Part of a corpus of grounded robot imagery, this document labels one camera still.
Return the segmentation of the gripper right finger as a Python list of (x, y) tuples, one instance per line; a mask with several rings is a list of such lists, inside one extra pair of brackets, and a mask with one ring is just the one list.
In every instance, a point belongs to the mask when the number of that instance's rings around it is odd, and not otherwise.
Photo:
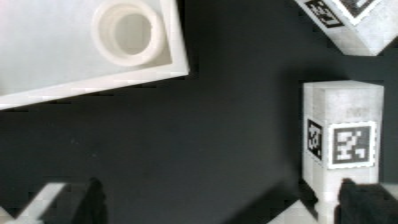
[[(398, 183), (359, 184), (344, 178), (334, 221), (328, 224), (398, 224)], [(321, 224), (319, 217), (296, 201), (268, 224)]]

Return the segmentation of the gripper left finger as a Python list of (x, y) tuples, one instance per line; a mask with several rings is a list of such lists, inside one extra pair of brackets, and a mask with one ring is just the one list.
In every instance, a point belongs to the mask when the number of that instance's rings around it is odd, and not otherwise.
[(49, 182), (16, 216), (0, 206), (0, 224), (108, 224), (106, 195), (97, 178)]

